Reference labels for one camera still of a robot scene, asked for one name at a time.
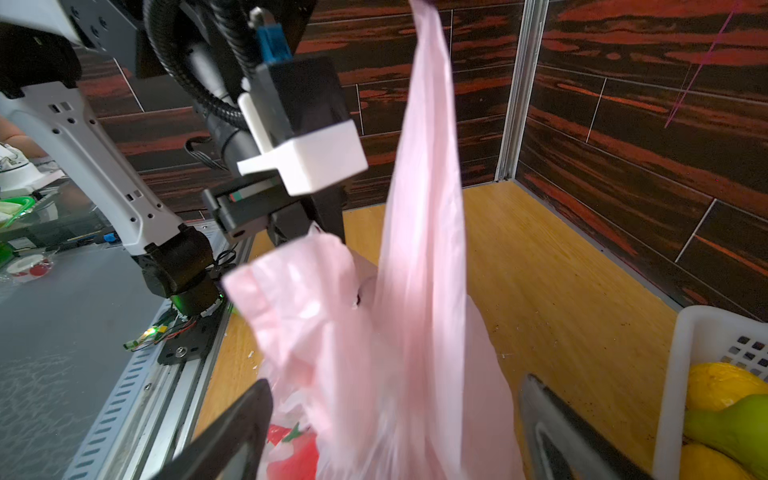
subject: dark wood paneled wall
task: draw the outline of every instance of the dark wood paneled wall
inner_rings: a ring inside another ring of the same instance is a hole
[[[494,179],[522,15],[521,2],[438,0],[452,53],[465,185]],[[370,169],[346,182],[347,207],[385,201],[408,98],[416,36],[406,0],[319,0],[298,55],[328,55],[339,73]],[[189,97],[168,76],[138,79],[79,50],[80,87],[147,184],[185,218],[205,215],[200,192],[227,179],[184,151],[205,135]],[[207,152],[215,157],[215,152]]]
[[[516,178],[677,302],[768,321],[767,86],[765,2],[550,2]]]

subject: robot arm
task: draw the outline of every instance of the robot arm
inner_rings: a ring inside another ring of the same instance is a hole
[[[214,2],[214,8],[200,2],[180,7],[179,2],[147,0],[144,23],[150,25],[159,63],[154,55],[150,57],[150,42],[141,22],[130,15],[141,11],[136,9],[140,2],[81,3],[62,0],[57,10],[72,13],[69,25],[80,43],[98,44],[110,54],[120,47],[124,63],[132,65],[139,76],[159,73],[152,65],[162,63],[177,80],[186,79],[180,81],[185,89],[190,88],[188,84],[196,85],[190,94],[197,109],[222,158],[231,170],[237,168],[232,182],[204,192],[206,205],[231,241],[268,228],[273,241],[279,243],[304,234],[313,220],[343,238],[340,189],[328,187],[364,170],[366,163],[329,61],[290,57],[314,1],[271,2],[271,8],[280,13],[278,19],[293,25],[283,37],[267,21],[271,15],[266,9],[260,10],[262,25],[244,29],[237,0]],[[160,12],[164,8],[164,17],[157,13],[158,6]],[[101,128],[76,87],[81,69],[69,40],[49,33],[61,34],[66,24],[56,17],[48,28],[41,25],[45,19],[34,23],[30,20],[34,16],[14,10],[19,8],[4,4],[0,18],[35,29],[0,24],[4,45],[0,115],[47,151],[101,209],[142,268],[153,293],[171,298],[185,315],[203,312],[219,297],[206,271],[213,255],[205,236],[162,204]],[[123,15],[123,24],[115,23],[114,12]],[[119,39],[106,35],[106,28],[85,25],[86,20],[96,18],[108,18],[110,31],[133,35]],[[186,22],[185,28],[178,28],[175,22]],[[237,24],[240,40],[249,38],[251,49],[235,49],[232,35],[220,34],[227,30],[221,22]],[[191,33],[179,38],[180,30]],[[71,31],[66,37],[71,39]],[[261,49],[253,50],[259,44]],[[184,57],[174,57],[182,47]],[[239,90],[243,77],[250,83],[250,93]],[[232,99],[238,97],[246,111],[234,104]],[[341,164],[330,163],[337,158]]]

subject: metal frame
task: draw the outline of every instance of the metal frame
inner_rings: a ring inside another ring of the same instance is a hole
[[[515,178],[549,0],[525,0],[496,180]]]
[[[200,223],[196,228],[206,233],[209,240],[219,233],[213,221]],[[252,245],[253,239],[248,239],[238,246],[237,263],[247,261]],[[212,247],[219,253],[227,248],[227,242],[218,237]],[[163,302],[153,321],[169,306],[170,300]],[[62,480],[143,480],[152,478],[179,455],[194,433],[230,314],[231,308],[224,313],[214,346],[205,359],[163,366],[157,363],[162,345],[136,352]],[[141,370],[132,371],[138,366]],[[136,373],[140,376],[131,379],[134,384],[126,386],[126,377]],[[121,411],[111,412],[112,403],[120,399],[125,399],[120,404]],[[110,431],[100,432],[104,420],[113,416],[108,422]],[[95,445],[98,452],[91,452]]]

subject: green fruit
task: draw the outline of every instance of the green fruit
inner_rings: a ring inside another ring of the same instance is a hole
[[[683,434],[768,480],[768,395],[750,395],[719,412],[688,410]]]

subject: blue connector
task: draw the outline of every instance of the blue connector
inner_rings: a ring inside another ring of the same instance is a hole
[[[261,57],[266,64],[288,61],[291,59],[288,41],[280,24],[264,25],[256,30],[261,47]]]

